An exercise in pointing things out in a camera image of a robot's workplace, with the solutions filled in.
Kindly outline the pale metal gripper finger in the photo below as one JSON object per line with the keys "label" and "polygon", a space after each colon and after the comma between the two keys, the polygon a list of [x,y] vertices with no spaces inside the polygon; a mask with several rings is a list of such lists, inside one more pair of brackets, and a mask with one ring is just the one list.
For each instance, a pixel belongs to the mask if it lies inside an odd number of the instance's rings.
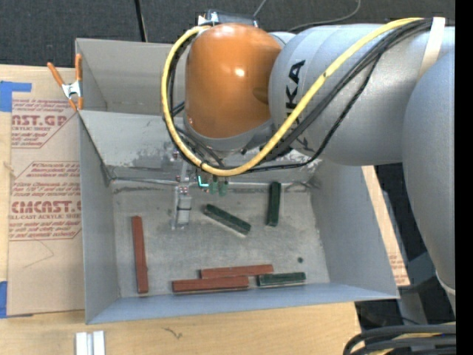
{"label": "pale metal gripper finger", "polygon": [[178,189],[177,200],[177,225],[186,226],[189,224],[191,215],[192,196],[187,186]]}
{"label": "pale metal gripper finger", "polygon": [[178,205],[178,186],[174,186],[172,189],[172,208],[171,208],[171,230],[176,229],[177,222],[177,205]]}

